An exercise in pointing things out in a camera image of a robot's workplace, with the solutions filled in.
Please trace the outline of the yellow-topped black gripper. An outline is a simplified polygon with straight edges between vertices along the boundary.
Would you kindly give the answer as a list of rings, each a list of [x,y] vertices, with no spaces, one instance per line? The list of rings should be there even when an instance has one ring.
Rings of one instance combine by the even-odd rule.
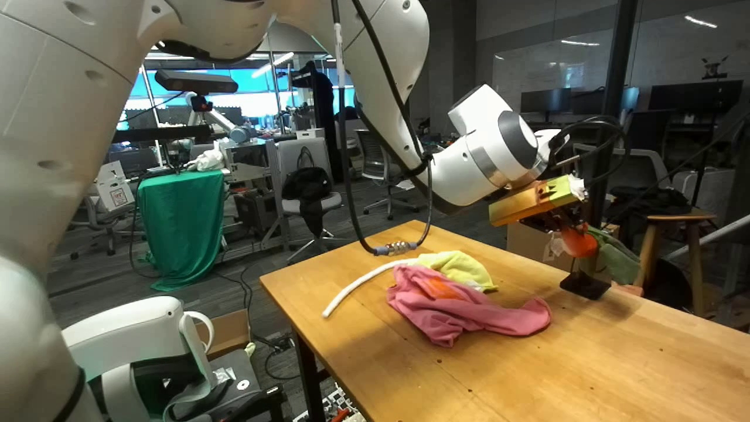
[[[555,177],[534,182],[527,188],[507,196],[489,206],[489,219],[494,229],[516,225],[526,219],[551,215],[561,206],[584,202],[587,183],[580,177]]]

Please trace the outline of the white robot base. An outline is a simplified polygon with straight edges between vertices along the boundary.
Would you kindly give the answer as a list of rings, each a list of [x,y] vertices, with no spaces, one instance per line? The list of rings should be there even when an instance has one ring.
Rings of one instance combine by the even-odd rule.
[[[209,367],[213,321],[175,295],[87,316],[63,341],[110,422],[183,422],[225,390]]]

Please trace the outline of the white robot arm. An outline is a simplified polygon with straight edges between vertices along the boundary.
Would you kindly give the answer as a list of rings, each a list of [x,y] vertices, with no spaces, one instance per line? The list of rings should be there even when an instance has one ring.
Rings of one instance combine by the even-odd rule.
[[[470,206],[543,177],[534,131],[489,84],[450,110],[458,143],[422,157],[403,104],[429,55],[421,0],[0,0],[0,417],[93,421],[44,291],[48,266],[110,150],[150,53],[207,64],[255,55],[275,27],[306,34],[350,73],[363,122],[415,183]]]

